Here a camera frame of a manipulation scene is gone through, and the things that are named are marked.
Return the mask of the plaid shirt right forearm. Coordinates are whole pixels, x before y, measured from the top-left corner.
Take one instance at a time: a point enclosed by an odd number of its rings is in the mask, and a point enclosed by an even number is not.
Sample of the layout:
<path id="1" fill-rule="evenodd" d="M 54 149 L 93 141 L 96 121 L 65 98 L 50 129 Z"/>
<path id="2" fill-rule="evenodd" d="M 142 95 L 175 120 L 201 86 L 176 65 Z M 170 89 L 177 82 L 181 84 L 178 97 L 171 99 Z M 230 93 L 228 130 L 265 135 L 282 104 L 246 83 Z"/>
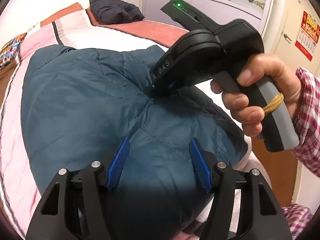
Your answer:
<path id="1" fill-rule="evenodd" d="M 296 76 L 302 85 L 302 103 L 293 124 L 300 142 L 292 152 L 319 176 L 319 78 L 302 67 L 296 70 Z"/>

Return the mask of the person's right hand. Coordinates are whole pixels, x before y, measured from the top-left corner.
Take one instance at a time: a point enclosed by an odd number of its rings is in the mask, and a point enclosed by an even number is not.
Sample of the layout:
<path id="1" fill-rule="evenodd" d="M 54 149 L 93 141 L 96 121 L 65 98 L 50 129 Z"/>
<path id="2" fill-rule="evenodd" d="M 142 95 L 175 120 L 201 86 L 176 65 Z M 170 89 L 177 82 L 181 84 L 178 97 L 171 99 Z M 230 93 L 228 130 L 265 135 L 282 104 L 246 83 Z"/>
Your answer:
<path id="1" fill-rule="evenodd" d="M 291 119 L 294 119 L 302 101 L 302 85 L 295 73 L 274 55 L 252 55 L 237 78 L 244 87 L 250 86 L 268 75 L 274 81 L 277 89 L 283 94 L 284 102 Z M 222 93 L 224 106 L 231 111 L 232 117 L 242 124 L 245 135 L 256 137 L 262 130 L 264 111 L 261 107 L 250 106 L 245 94 L 225 92 L 220 84 L 211 81 L 211 90 L 215 94 Z"/>

